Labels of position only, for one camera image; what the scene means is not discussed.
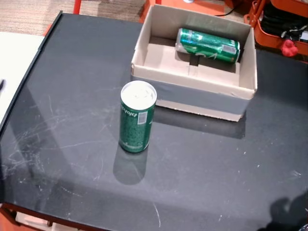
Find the barcode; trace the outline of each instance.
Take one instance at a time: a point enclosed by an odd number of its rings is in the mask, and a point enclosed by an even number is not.
[[[148,112],[140,112],[138,114],[138,124],[146,123],[146,118],[148,117]]]
[[[236,54],[236,48],[227,46],[227,45],[222,45],[222,50],[231,54]]]

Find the soda can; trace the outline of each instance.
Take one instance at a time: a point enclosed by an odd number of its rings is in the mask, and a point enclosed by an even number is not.
[[[149,145],[156,99],[155,88],[144,81],[122,88],[119,143],[124,150],[138,153]]]
[[[176,50],[236,63],[240,55],[240,43],[232,39],[180,28]]]

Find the red object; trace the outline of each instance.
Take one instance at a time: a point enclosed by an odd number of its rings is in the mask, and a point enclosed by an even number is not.
[[[75,0],[74,10],[73,10],[74,14],[79,14],[80,5],[81,5],[81,0]]]
[[[298,48],[295,46],[295,44],[291,40],[287,39],[286,41],[283,42],[281,46],[281,51],[284,56],[292,57],[292,56],[297,55]]]

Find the black table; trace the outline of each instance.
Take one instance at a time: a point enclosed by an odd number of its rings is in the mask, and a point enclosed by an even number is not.
[[[257,51],[258,91],[240,122],[157,107],[149,148],[129,155],[119,97],[140,29],[60,15],[2,128],[4,206],[113,231],[303,225],[307,65]]]

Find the carpet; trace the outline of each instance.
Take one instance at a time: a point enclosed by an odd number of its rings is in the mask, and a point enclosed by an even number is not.
[[[223,4],[223,0],[206,0]],[[80,14],[137,22],[145,0],[83,0]],[[72,13],[74,0],[0,0],[0,31],[42,35],[60,10]],[[229,19],[243,21],[238,13]]]

